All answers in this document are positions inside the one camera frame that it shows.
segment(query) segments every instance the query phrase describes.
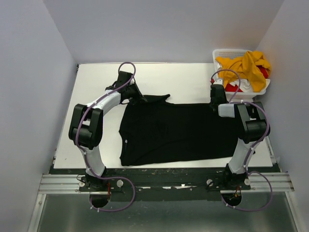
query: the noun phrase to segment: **yellow towel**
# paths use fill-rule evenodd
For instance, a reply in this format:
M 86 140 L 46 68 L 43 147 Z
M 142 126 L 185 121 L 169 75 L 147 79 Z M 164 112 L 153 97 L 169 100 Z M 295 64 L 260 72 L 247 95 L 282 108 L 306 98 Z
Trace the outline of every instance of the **yellow towel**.
M 217 57 L 216 60 L 221 64 L 223 69 L 232 69 L 242 79 L 248 79 L 254 92 L 260 92 L 266 87 L 266 80 L 257 67 L 259 65 L 263 66 L 267 69 L 268 75 L 270 75 L 271 65 L 266 60 L 263 52 L 248 51 L 243 57 L 236 57 L 235 59 Z M 224 79 L 224 88 L 228 83 L 237 80 L 236 75 L 229 71 L 220 72 L 219 77 Z

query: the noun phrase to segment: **white surface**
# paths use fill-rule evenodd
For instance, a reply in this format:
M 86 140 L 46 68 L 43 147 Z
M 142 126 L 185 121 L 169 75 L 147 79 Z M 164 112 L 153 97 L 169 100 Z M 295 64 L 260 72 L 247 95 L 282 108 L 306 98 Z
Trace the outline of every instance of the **white surface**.
M 0 231 L 26 232 L 76 65 L 40 0 L 1 1 L 0 54 Z
M 69 140 L 73 108 L 76 104 L 87 104 L 104 93 L 118 77 L 119 64 L 83 64 L 80 66 L 75 82 L 64 129 L 56 154 L 55 168 L 85 168 L 82 154 L 73 141 Z M 210 102 L 210 76 L 213 64 L 136 64 L 136 81 L 140 91 L 146 95 L 171 94 L 171 103 Z M 124 71 L 131 71 L 125 65 Z M 122 148 L 119 134 L 125 105 L 119 105 L 104 117 L 103 138 L 99 145 L 103 163 L 107 168 L 120 168 Z M 178 168 L 178 167 L 225 167 L 231 158 L 208 159 L 186 162 L 149 164 L 136 168 Z M 257 147 L 249 166 L 272 166 L 265 143 Z
M 79 63 L 212 62 L 254 50 L 283 0 L 43 0 Z
M 286 0 L 260 43 L 272 65 L 262 98 L 271 123 L 271 143 L 280 166 L 289 171 L 309 229 L 309 1 Z

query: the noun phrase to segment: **laundry basket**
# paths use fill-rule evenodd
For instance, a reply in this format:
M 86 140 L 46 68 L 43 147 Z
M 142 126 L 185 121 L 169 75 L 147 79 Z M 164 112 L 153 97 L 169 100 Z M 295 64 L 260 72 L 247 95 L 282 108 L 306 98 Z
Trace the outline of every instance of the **laundry basket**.
M 215 72 L 218 71 L 220 69 L 220 64 L 216 61 L 217 57 L 229 57 L 230 59 L 234 59 L 236 57 L 242 57 L 247 51 L 249 50 L 243 50 L 243 49 L 215 49 L 212 52 L 212 58 L 213 58 L 213 64 L 214 64 L 214 69 Z M 240 92 L 240 93 L 236 93 L 234 99 L 251 99 L 256 97 L 257 95 L 263 95 L 266 93 L 266 90 L 263 90 L 259 93 L 255 93 L 255 92 Z M 225 92 L 226 94 L 226 98 L 229 99 L 230 97 L 232 97 L 232 95 L 234 94 L 234 92 Z

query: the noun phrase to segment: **red cloth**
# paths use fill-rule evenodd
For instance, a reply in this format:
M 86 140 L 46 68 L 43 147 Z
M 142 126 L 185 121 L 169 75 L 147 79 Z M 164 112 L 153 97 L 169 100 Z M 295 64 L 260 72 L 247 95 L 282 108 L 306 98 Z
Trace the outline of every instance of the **red cloth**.
M 263 76 L 265 77 L 265 79 L 268 79 L 268 73 L 267 70 L 263 67 L 263 66 L 257 66 L 259 68 L 259 70 L 261 71 L 261 73 L 263 74 Z
M 237 85 L 232 86 L 232 85 L 229 83 L 229 84 L 227 84 L 227 85 L 226 85 L 226 87 L 225 87 L 225 91 L 226 91 L 226 92 L 235 92 L 235 91 L 237 90 L 237 88 L 238 88 L 238 86 L 237 86 Z
M 268 79 L 268 73 L 267 70 L 263 67 L 263 66 L 257 66 L 259 68 L 259 70 L 261 71 L 261 73 L 263 74 L 263 76 L 265 77 L 265 79 Z M 226 92 L 235 92 L 237 90 L 238 86 L 232 86 L 231 84 L 227 84 L 225 87 Z

